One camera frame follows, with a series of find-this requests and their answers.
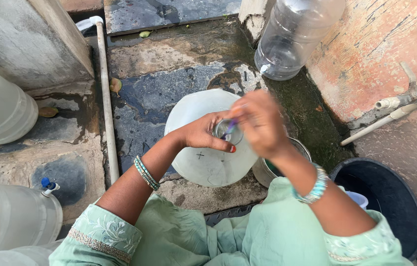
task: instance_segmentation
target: kurta sleeve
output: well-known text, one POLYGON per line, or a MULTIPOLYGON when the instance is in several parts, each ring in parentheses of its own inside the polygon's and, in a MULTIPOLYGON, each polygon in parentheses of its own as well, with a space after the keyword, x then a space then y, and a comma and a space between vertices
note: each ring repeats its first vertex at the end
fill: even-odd
POLYGON ((136 227, 91 204, 49 256, 50 266, 128 265, 141 236, 136 227))
POLYGON ((412 263, 402 257, 400 242, 394 237, 386 218, 377 211, 366 212, 377 222, 373 229, 351 237, 325 233, 326 249, 332 264, 411 266, 412 263))

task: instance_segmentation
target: gold embroidered border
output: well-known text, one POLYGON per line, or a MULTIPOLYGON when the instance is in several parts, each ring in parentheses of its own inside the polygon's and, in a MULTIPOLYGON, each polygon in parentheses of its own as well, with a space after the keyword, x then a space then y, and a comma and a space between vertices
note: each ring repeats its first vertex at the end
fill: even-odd
POLYGON ((72 227, 69 230, 69 234, 68 236, 72 239, 75 239, 76 241, 94 249, 100 252, 103 252, 105 254, 117 257, 123 261, 125 261, 126 263, 129 263, 129 261, 131 260, 131 256, 126 253, 123 252, 119 249, 113 248, 109 245, 106 245, 100 241, 97 241, 91 237, 88 237, 87 235, 85 235, 84 233, 80 232, 79 230, 75 229, 74 227, 72 227))
POLYGON ((348 257, 348 256, 339 256, 336 255, 335 253, 331 253, 330 251, 328 252, 328 254, 330 255, 330 257, 332 257, 334 260, 337 261, 343 261, 343 262, 349 262, 349 261, 356 261, 356 260, 363 260, 366 259, 365 257, 348 257))

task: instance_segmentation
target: bangle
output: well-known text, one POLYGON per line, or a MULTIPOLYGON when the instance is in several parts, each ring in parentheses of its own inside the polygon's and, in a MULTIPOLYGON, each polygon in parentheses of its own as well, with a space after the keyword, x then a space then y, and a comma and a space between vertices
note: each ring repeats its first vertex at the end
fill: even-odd
POLYGON ((321 166, 314 162, 312 162, 312 164, 317 169, 317 181, 315 182, 315 185, 313 186, 312 190, 305 197, 301 197, 294 189, 294 187, 292 187, 292 193, 294 197, 304 204, 312 204, 318 201, 323 196, 323 192, 325 191, 327 186, 326 182, 329 179, 325 170, 321 166))
POLYGON ((146 170, 146 167, 144 166, 139 156, 136 156, 133 163, 135 164, 136 169, 138 170, 141 177, 146 181, 148 186, 150 186, 154 191, 157 191, 161 185, 156 182, 148 170, 146 170))

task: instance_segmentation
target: fallen leaf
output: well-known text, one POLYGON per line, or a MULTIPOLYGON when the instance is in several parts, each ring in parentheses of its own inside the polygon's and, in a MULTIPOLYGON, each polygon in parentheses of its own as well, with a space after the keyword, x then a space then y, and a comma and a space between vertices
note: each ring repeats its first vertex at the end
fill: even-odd
POLYGON ((146 37, 148 37, 151 33, 152 33, 153 31, 142 31, 142 32, 140 32, 139 33, 139 36, 141 37, 141 38, 146 38, 146 37))
POLYGON ((43 107, 38 110, 38 114, 43 117, 53 117, 59 113, 56 107, 43 107))
POLYGON ((110 90, 115 92, 118 97, 120 97, 120 94, 118 92, 122 89, 122 82, 117 78, 111 78, 110 81, 110 90))

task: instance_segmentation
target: embroidered sleeve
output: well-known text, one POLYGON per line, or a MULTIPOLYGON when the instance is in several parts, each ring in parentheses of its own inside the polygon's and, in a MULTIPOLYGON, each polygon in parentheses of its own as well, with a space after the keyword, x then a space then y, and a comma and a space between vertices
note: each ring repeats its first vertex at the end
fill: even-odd
POLYGON ((325 233, 326 249, 333 262, 365 260, 395 251, 397 245, 400 250, 400 243, 394 237, 386 218, 376 211, 366 212, 377 222, 373 229, 351 237, 337 237, 325 233))
POLYGON ((129 263, 142 233, 120 217, 89 205, 76 219, 68 238, 129 263))

